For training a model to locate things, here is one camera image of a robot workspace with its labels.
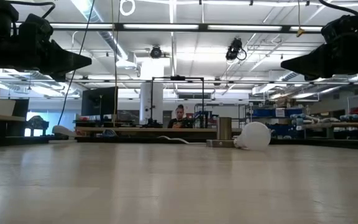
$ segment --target cylindrical metal object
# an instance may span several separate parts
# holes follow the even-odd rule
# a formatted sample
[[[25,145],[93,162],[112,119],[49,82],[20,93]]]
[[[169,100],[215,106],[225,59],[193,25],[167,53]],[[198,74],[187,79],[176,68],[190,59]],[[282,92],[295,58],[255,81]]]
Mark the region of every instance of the cylindrical metal object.
[[[216,138],[218,140],[231,139],[231,118],[218,117],[218,125],[216,126]]]

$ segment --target person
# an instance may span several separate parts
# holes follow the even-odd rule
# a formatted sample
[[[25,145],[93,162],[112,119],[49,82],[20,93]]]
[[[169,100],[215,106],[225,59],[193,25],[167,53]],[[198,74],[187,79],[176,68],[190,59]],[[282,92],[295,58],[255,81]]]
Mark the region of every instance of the person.
[[[177,117],[175,119],[171,119],[168,124],[168,128],[182,128],[183,127],[183,115],[185,114],[185,109],[183,105],[178,105],[175,110]]]

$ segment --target ceiling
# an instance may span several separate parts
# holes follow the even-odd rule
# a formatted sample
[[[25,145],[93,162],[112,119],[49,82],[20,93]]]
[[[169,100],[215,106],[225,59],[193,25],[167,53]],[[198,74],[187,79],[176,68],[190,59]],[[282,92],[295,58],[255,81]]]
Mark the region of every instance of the ceiling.
[[[91,4],[91,0],[60,0],[54,1],[57,5],[47,17],[50,22],[86,22],[85,16],[73,4],[73,1]],[[119,0],[95,0],[94,8],[104,22],[141,22],[141,23],[214,23],[214,24],[280,24],[298,25],[298,6],[273,7],[241,4],[243,1],[205,1],[199,4],[186,4],[182,0],[134,0],[135,11],[129,16],[119,15]],[[286,3],[296,1],[263,1],[264,3]],[[301,25],[322,26],[333,19],[345,14],[342,11],[324,6],[305,6],[306,1],[300,1]],[[358,1],[333,1],[333,4],[352,3]],[[176,10],[170,14],[170,4]],[[29,13],[41,16],[48,6],[14,6],[20,13],[20,21],[24,21]],[[351,7],[358,11],[358,6]],[[123,10],[128,12],[131,3],[125,2]],[[83,40],[83,31],[56,30],[54,39],[62,48],[78,52]],[[286,74],[280,67],[280,62],[299,55],[308,54],[317,46],[323,44],[324,39],[319,34],[304,34],[296,37],[295,34],[253,34],[233,32],[176,32],[172,41],[171,32],[118,32],[114,33],[119,45],[125,52],[134,52],[138,62],[149,60],[149,49],[159,45],[167,58],[160,58],[165,65],[164,75],[172,74],[170,57],[177,60],[176,75],[186,77],[205,77],[213,80],[221,77],[223,80],[276,80],[275,74]],[[225,59],[228,45],[235,37],[240,37],[243,44],[247,41],[246,60],[229,66]],[[88,77],[94,79],[114,79],[114,53],[109,45],[95,31],[88,31],[83,46],[83,54],[92,56],[93,64],[76,71],[75,79]],[[135,70],[117,68],[119,79],[139,79]],[[85,88],[99,88],[111,86],[113,83],[87,83]],[[138,88],[140,84],[129,83],[126,88]],[[200,86],[179,85],[179,88],[199,88]],[[254,85],[236,85],[232,89],[251,89]]]

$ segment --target white pillar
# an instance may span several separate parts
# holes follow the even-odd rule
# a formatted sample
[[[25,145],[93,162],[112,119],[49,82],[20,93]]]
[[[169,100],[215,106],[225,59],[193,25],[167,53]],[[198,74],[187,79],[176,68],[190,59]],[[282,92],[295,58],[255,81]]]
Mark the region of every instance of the white pillar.
[[[157,61],[158,59],[153,59],[142,63],[141,79],[151,80],[152,77],[163,76],[164,66],[161,63],[156,63]],[[151,89],[151,83],[142,83],[140,85],[140,124],[146,124],[151,117]],[[153,119],[159,123],[163,121],[163,89],[163,83],[153,84]]]

